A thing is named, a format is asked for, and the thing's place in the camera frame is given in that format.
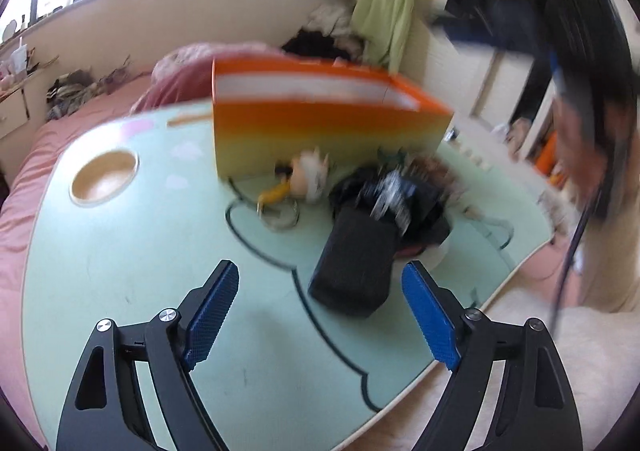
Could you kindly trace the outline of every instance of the table surface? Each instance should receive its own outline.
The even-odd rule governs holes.
[[[146,322],[201,286],[220,259],[239,268],[238,296],[209,358],[191,373],[232,450],[328,451],[380,416],[432,362],[394,267],[386,303],[368,319],[332,313],[306,295],[332,228],[326,203],[301,207],[295,229],[274,233],[218,180],[210,122],[167,127],[200,102],[100,126],[61,156],[44,196],[25,277],[23,340],[38,419],[54,449],[66,391],[95,323]],[[119,195],[76,206],[69,186],[96,155],[135,151],[140,167]],[[550,237],[534,198],[498,168],[479,168],[450,145],[438,150],[467,191],[448,208],[444,248],[421,258],[463,306],[483,305]],[[257,196],[271,177],[237,182]],[[472,204],[492,223],[462,215]],[[504,220],[513,226],[509,229]],[[138,364],[156,441],[174,449],[148,366]]]

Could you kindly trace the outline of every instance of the figurine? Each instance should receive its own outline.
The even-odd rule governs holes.
[[[326,187],[328,171],[329,155],[322,160],[317,147],[313,151],[303,151],[289,164],[276,164],[275,174],[281,183],[260,194],[258,215],[262,215],[265,205],[282,202],[287,197],[303,199],[310,204],[317,202]]]

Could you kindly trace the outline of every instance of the orange object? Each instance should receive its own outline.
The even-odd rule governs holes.
[[[318,147],[337,164],[378,149],[434,152],[452,112],[398,76],[366,66],[292,58],[213,65],[216,169],[222,179],[273,172]]]
[[[282,202],[287,196],[289,196],[289,191],[291,190],[291,184],[286,182],[281,182],[276,187],[269,189],[268,191],[264,191],[260,193],[258,196],[258,210],[262,211],[262,207],[267,204],[277,204]]]
[[[554,171],[549,177],[549,183],[556,189],[562,190],[566,184],[566,174],[562,170]]]
[[[556,144],[558,142],[558,133],[553,132],[546,141],[545,147],[542,148],[538,159],[536,160],[536,169],[540,171],[544,176],[550,176],[551,171],[554,170],[556,163]]]

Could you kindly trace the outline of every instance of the blue gripper pad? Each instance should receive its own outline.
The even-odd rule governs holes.
[[[402,293],[433,357],[444,363],[448,370],[455,370],[461,358],[456,348],[456,333],[437,298],[411,263],[404,266],[401,282]]]
[[[189,371],[209,355],[238,293],[239,281],[238,268],[227,265],[189,323],[182,352],[182,363]]]

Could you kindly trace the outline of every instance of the pink bedsheet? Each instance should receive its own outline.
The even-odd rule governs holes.
[[[129,113],[150,76],[100,95],[77,113],[49,122],[36,135],[0,214],[0,386],[36,439],[45,440],[31,404],[22,355],[22,286],[31,230],[59,155],[84,132]]]

